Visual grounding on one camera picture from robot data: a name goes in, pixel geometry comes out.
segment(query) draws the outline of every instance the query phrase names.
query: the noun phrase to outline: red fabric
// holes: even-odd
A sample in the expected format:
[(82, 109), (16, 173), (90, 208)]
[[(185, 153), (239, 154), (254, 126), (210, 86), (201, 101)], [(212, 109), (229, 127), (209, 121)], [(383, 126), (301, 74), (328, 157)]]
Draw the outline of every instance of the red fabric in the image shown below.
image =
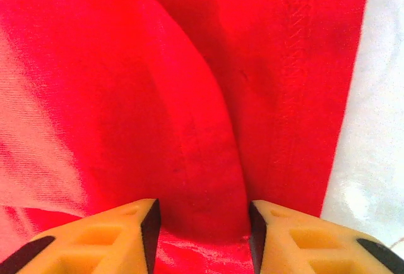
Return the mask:
[(159, 198), (156, 273), (252, 273), (247, 202), (319, 215), (365, 0), (0, 0), (0, 259)]

